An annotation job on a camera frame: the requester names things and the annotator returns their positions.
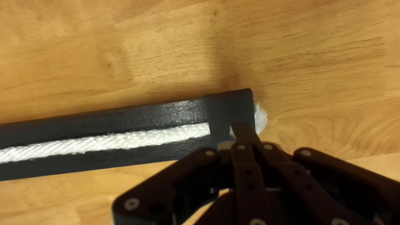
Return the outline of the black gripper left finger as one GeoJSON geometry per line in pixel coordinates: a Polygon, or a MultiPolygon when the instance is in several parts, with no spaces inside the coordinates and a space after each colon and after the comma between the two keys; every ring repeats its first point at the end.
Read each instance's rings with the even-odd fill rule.
{"type": "Polygon", "coordinates": [[[113,202],[114,225],[183,225],[200,207],[210,207],[195,225],[249,225],[248,167],[241,156],[250,145],[203,147],[139,185],[113,202]]]}

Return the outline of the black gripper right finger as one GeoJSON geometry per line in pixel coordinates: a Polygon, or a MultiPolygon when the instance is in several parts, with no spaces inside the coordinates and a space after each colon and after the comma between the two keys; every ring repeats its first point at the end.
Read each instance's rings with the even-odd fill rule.
{"type": "Polygon", "coordinates": [[[258,225],[400,225],[400,182],[315,149],[291,155],[231,126],[238,219],[258,225]]]}

